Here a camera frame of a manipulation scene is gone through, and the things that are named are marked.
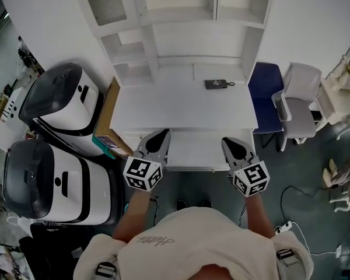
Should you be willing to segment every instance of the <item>cabinet door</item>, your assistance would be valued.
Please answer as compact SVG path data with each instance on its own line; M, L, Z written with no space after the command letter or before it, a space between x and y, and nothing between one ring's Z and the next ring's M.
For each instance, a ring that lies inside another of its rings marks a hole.
M138 16L134 0L78 0L95 36L137 28Z

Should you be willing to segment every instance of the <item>floor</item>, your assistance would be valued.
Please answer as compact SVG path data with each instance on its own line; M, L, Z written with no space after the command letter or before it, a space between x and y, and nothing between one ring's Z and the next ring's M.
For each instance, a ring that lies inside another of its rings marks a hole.
M295 146L288 141L283 153L276 151L277 138L276 142L273 140L262 149L261 140L267 140L268 136L254 137L257 155L265 161L271 176L270 184L262 197L274 226L284 223L280 210L280 197L284 188L293 185L312 194L317 188L324 187L321 173L329 158L332 157L336 164L341 165L350 157L350 132L339 141L334 139L335 133L342 128L342 125L328 125L303 145ZM226 172L165 172L153 191L153 196L159 197L156 221L173 212L175 203L180 198L189 206L197 206L202 200L210 198L215 209L237 223L244 199L226 175ZM131 189L127 189L127 198L131 194ZM328 191L319 191L310 198L289 189L283 196L283 210L287 219L295 221L301 227L311 253L334 251L340 243L341 253L350 253L350 211L335 213L328 199ZM153 225L154 212L155 204L151 202L146 221L148 228ZM241 226L247 227L246 216L243 217ZM96 232L111 234L114 228L97 226L94 229ZM294 226L292 230L303 242L298 228ZM313 261L315 269L312 280L338 279L335 275L339 270L350 266L350 256L336 259L335 254L325 254L313 256Z
M3 183L5 152L0 149L0 183ZM18 226L9 224L6 220L10 216L16 216L13 212L0 212L0 244L19 246L19 239L27 234Z

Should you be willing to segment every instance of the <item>cardboard box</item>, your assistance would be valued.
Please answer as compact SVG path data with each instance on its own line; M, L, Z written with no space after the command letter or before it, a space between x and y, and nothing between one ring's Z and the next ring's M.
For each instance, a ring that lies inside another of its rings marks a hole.
M103 108L100 113L99 120L96 124L96 129L94 131L95 137L104 143L111 151L122 156L132 156L132 149L124 143L124 141L110 129L110 121L113 116L114 107L116 105L117 97L119 94L119 84L114 78L111 81L110 87L105 96L105 101Z

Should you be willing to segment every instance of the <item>white t-shirt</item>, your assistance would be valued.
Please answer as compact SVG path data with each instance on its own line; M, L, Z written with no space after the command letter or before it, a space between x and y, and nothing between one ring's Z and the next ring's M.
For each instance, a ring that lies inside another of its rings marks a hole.
M110 279L122 280L187 280L209 264L238 280L305 280L313 272L294 233L268 239L214 209L196 207L171 213L128 244L98 234L79 259L74 280L108 279L95 275L106 261L117 269Z

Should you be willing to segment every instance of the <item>person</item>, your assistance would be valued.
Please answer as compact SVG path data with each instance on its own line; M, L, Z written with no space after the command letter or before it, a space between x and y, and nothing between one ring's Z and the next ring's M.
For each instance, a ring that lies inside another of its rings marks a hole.
M330 159L328 164L329 170L323 169L323 180L328 188L336 185L342 186L350 181L350 158L341 168L337 168L333 159Z
M18 37L18 50L22 50L26 55L30 54L30 50L27 47L27 45L25 44L25 42L23 41L23 39L19 36Z
M211 208L187 207L144 231L150 193L136 191L113 237L95 236L74 280L310 279L313 262L293 232L275 235L260 194L246 198L248 229Z

